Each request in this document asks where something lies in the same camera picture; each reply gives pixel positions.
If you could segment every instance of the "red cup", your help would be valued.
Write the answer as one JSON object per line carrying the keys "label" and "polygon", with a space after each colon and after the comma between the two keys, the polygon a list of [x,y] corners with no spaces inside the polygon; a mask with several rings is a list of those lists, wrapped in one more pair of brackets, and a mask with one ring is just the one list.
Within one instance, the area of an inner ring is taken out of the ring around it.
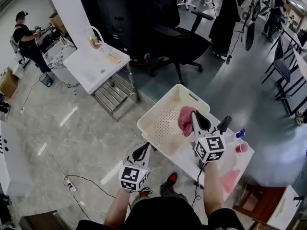
{"label": "red cup", "polygon": [[248,143],[243,141],[240,145],[236,146],[236,152],[247,152],[248,151]]}

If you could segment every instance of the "brown box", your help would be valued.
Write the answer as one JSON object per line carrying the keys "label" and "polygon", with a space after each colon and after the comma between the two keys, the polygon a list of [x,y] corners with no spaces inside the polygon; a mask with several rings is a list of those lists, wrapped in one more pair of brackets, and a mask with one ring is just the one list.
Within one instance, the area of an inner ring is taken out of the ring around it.
{"label": "brown box", "polygon": [[7,68],[0,80],[0,92],[7,98],[11,98],[18,86],[18,77],[13,75],[11,69]]}
{"label": "brown box", "polygon": [[65,35],[67,33],[67,30],[58,14],[58,12],[53,13],[50,17],[50,22],[52,25],[61,32],[62,35]]}

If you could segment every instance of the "laundry basket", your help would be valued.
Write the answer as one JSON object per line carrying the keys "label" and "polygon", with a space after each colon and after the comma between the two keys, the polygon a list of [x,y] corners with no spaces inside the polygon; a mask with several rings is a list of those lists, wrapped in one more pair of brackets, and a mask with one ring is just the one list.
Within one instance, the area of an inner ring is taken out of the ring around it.
{"label": "laundry basket", "polygon": [[142,136],[168,155],[174,155],[188,140],[178,127],[178,117],[183,106],[194,107],[201,114],[210,111],[206,102],[183,85],[177,84],[137,124]]}

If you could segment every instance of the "marble counter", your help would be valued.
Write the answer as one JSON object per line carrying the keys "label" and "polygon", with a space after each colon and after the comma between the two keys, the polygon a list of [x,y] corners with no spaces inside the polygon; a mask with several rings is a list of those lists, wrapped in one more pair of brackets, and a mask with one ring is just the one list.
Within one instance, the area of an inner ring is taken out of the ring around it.
{"label": "marble counter", "polygon": [[65,84],[67,88],[76,88],[80,83],[65,67],[63,61],[76,51],[73,43],[63,38],[44,54],[44,60],[52,72]]}

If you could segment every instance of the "forearm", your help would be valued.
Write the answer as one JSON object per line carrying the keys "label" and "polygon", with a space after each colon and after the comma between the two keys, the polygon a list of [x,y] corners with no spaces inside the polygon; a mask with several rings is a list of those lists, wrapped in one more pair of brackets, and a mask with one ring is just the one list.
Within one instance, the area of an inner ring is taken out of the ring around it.
{"label": "forearm", "polygon": [[119,189],[116,194],[109,211],[106,215],[105,225],[114,229],[119,229],[125,222],[128,203],[130,198],[130,192],[125,189]]}
{"label": "forearm", "polygon": [[210,162],[205,167],[203,202],[207,217],[214,211],[224,208],[223,186],[216,162]]}
{"label": "forearm", "polygon": [[21,39],[21,41],[23,41],[23,42],[27,42],[27,41],[31,41],[31,40],[33,40],[33,39],[35,39],[36,38],[36,35],[34,34],[34,35],[30,35],[30,36],[24,36],[22,39]]}

